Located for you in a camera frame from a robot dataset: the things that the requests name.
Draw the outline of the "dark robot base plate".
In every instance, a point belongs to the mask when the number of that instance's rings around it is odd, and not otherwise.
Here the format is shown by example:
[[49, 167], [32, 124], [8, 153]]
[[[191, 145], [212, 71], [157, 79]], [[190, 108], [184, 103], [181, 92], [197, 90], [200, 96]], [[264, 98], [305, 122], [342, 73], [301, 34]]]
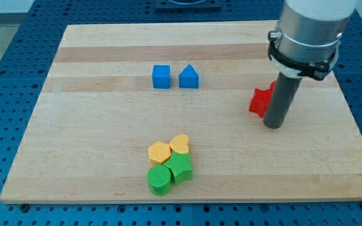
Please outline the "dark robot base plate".
[[156, 12], [171, 10], [220, 10], [222, 8], [221, 0], [154, 0], [154, 2]]

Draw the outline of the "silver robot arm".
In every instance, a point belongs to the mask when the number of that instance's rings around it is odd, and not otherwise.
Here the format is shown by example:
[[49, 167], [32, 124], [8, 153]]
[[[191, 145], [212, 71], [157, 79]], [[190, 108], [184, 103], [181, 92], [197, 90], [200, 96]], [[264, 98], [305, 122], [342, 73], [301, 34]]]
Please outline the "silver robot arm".
[[284, 76], [324, 80], [337, 62], [344, 29], [357, 0], [284, 0], [268, 57]]

